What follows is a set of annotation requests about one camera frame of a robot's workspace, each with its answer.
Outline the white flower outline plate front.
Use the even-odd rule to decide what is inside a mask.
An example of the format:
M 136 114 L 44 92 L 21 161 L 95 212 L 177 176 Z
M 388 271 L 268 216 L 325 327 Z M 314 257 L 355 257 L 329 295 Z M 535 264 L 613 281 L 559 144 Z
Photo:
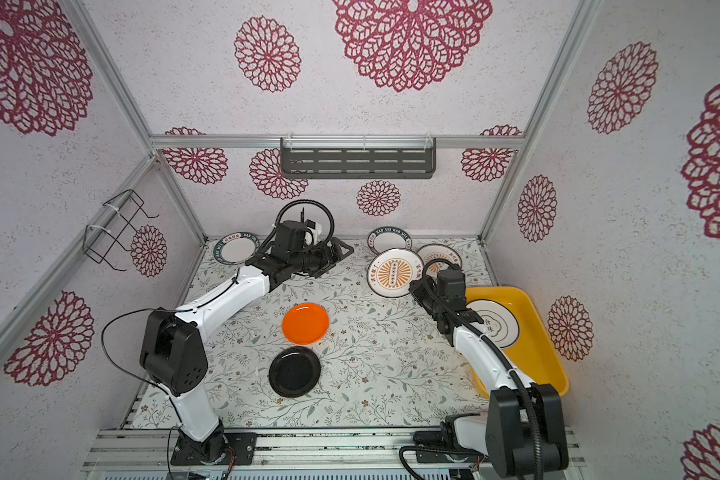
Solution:
M 481 317 L 481 331 L 499 348 L 507 349 L 518 341 L 519 321 L 507 307 L 493 300 L 475 300 L 467 307 Z

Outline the yellow plastic bin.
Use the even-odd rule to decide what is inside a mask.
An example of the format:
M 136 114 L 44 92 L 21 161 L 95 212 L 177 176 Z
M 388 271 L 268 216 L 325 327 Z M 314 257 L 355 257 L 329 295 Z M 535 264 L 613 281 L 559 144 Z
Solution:
M 518 336 L 503 348 L 508 358 L 538 384 L 551 384 L 560 396 L 568 393 L 570 382 L 553 343 L 530 297 L 515 287 L 471 287 L 469 303 L 495 301 L 506 307 L 518 321 Z

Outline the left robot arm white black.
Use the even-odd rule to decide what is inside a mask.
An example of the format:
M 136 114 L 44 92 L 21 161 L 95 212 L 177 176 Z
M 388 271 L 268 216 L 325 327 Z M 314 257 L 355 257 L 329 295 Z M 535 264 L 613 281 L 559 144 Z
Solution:
M 277 214 L 272 230 L 236 272 L 176 309 L 146 308 L 138 363 L 143 382 L 167 395 L 179 437 L 213 462 L 224 448 L 224 425 L 205 387 L 206 346 L 225 322 L 294 276 L 318 278 L 353 253 L 336 238 L 335 219 L 321 202 L 297 199 Z

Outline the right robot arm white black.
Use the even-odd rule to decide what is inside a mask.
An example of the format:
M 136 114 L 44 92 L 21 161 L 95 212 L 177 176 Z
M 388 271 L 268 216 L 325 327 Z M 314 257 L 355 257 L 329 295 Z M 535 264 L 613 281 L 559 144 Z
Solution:
M 484 386 L 489 407 L 482 414 L 452 415 L 440 432 L 420 431 L 399 449 L 403 467 L 409 451 L 485 460 L 501 478 L 542 479 L 569 466 L 562 401 L 551 384 L 538 384 L 517 367 L 480 328 L 483 318 L 467 307 L 465 274 L 448 262 L 435 278 L 423 273 L 409 293 L 437 323 L 438 331 L 462 354 Z

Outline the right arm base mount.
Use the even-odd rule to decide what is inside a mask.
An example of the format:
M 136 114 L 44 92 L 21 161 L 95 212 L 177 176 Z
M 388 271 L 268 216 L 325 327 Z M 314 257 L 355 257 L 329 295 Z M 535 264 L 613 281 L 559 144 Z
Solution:
M 500 423 L 488 413 L 467 413 L 448 416 L 435 430 L 413 434 L 416 446 L 435 449 L 435 454 L 454 461 L 476 459 L 488 461 L 489 453 L 500 432 Z

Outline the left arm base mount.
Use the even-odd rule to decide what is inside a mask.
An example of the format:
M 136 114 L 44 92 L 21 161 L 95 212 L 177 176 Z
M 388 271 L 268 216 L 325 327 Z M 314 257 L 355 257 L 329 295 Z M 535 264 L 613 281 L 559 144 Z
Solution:
M 253 462 L 258 435 L 252 431 L 222 430 L 219 424 L 204 441 L 179 430 L 171 451 L 171 466 L 247 466 Z

